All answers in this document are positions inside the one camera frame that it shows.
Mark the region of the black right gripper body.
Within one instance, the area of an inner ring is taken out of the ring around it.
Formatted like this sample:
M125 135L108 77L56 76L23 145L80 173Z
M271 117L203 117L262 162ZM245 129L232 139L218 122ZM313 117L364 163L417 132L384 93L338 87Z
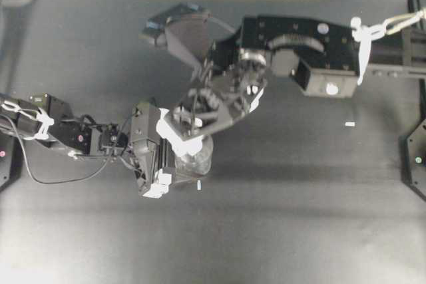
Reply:
M183 140L213 135L257 108L267 85L267 53L237 41L214 42L188 91L169 113L169 125Z

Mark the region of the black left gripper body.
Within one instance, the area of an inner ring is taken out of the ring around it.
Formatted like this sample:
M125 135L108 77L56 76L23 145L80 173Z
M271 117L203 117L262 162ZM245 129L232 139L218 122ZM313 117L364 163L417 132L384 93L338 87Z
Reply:
M139 102L132 111L128 146L141 197L142 186L153 173L162 168L175 168L171 145L156 132L159 118L159 108L148 101Z

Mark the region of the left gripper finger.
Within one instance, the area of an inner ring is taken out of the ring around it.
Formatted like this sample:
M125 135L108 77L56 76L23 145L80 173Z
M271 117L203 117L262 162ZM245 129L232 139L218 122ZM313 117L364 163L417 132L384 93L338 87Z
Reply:
M169 113L169 109L160 108L159 111L160 118L156 123L156 132L161 138L166 139L170 143L172 151L177 156L195 156L202 150L202 136L183 140L165 119Z
M195 182L196 176L191 176L175 168L162 168L153 173L142 186L142 196L145 198L161 198L178 184Z

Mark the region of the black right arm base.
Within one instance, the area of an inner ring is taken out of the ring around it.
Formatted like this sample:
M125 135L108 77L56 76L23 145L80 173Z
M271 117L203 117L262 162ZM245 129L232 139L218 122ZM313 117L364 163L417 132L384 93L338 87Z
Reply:
M399 137L401 181L425 203L425 118Z

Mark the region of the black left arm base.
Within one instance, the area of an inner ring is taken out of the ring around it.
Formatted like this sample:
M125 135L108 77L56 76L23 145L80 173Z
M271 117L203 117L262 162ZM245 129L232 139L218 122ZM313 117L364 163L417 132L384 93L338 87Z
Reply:
M1 133L1 192L14 184L23 169L23 155L18 139Z

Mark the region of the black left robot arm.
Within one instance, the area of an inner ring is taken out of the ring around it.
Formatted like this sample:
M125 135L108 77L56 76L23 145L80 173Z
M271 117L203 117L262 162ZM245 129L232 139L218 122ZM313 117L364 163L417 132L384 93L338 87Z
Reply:
M180 157L173 151L170 140L156 131L162 113L153 103L139 102L123 124L102 124L89 114L76 117L66 102L49 94L28 101L2 94L1 133L74 160L102 161L89 178L119 160L135 175L140 196L161 198L171 185L199 179L211 167L210 154Z

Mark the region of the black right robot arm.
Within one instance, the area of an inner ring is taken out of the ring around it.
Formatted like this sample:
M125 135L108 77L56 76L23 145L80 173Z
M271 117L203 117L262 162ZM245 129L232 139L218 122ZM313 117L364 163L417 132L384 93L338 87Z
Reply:
M166 116L182 140L225 130L259 105L272 73L305 96L349 98L369 75L425 78L425 32L392 24L350 26L249 16L206 51L188 92Z

